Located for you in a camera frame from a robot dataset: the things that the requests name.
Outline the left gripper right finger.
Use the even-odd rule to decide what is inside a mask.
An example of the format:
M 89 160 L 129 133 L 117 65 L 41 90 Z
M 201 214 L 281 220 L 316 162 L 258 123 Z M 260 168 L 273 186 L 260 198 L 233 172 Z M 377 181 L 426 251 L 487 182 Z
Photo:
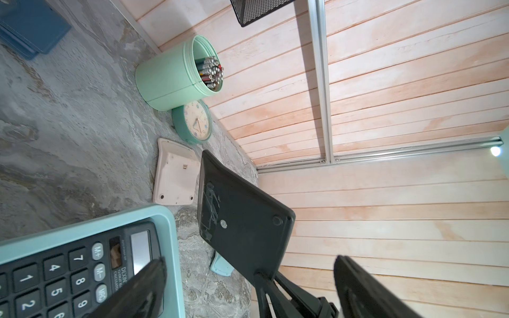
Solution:
M 334 278 L 344 317 L 421 318 L 350 257 L 336 258 Z

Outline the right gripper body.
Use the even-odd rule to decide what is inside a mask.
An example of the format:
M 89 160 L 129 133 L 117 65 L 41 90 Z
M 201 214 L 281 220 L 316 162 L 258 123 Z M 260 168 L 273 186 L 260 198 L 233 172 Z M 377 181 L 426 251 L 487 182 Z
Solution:
M 305 318 L 337 318 L 339 310 L 326 298 L 314 298 L 310 301 L 294 300 L 294 307 Z

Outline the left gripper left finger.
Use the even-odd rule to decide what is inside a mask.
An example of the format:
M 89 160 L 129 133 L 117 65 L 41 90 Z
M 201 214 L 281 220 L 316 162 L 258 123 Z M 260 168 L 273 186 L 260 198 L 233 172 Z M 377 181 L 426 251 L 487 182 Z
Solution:
M 89 316 L 157 318 L 163 310 L 166 283 L 166 260 L 154 259 Z

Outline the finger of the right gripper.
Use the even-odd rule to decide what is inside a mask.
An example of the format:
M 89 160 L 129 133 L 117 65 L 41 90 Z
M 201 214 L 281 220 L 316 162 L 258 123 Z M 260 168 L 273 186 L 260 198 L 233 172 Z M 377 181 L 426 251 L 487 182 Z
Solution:
M 280 289 L 275 287 L 277 291 L 274 292 L 274 311 L 277 314 L 300 314 L 294 307 L 294 300 L 310 301 L 311 299 L 317 298 L 308 291 L 291 282 L 279 272 L 276 274 L 274 280 L 290 296 L 290 299 L 287 299 L 283 296 Z
M 273 317 L 269 304 L 275 317 L 304 317 L 295 306 L 298 286 L 281 273 L 278 272 L 274 280 L 269 280 L 259 272 L 254 276 L 254 283 L 261 317 Z

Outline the mint green storage box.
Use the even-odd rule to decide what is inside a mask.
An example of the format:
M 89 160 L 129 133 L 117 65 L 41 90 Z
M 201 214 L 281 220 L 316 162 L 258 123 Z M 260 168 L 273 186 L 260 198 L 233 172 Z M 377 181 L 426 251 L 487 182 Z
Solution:
M 151 205 L 145 208 L 114 213 L 105 217 L 45 231 L 35 235 L 4 241 L 1 244 L 41 237 L 43 239 L 48 239 L 49 243 L 53 245 L 57 238 L 70 240 L 74 240 L 75 238 L 81 239 L 89 235 L 108 231 L 145 219 L 155 224 L 157 238 L 159 240 L 160 256 L 153 258 L 153 260 L 164 257 L 167 267 L 167 283 L 164 290 L 163 310 L 158 317 L 184 317 L 184 297 L 176 222 L 171 211 L 161 205 Z

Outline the pink calculator back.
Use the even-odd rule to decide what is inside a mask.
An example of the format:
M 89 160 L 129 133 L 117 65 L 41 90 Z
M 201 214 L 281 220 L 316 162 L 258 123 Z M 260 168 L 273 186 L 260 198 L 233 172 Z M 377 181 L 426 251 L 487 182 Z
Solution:
M 164 206 L 193 203 L 200 173 L 200 161 L 193 149 L 159 138 L 152 201 Z

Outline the green pen cup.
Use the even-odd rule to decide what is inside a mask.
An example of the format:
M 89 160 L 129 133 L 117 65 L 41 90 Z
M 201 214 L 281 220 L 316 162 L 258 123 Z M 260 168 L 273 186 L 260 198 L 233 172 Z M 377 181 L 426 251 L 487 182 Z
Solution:
M 218 94 L 223 88 L 221 62 L 207 38 L 196 35 L 140 64 L 137 89 L 157 111 L 169 111 Z

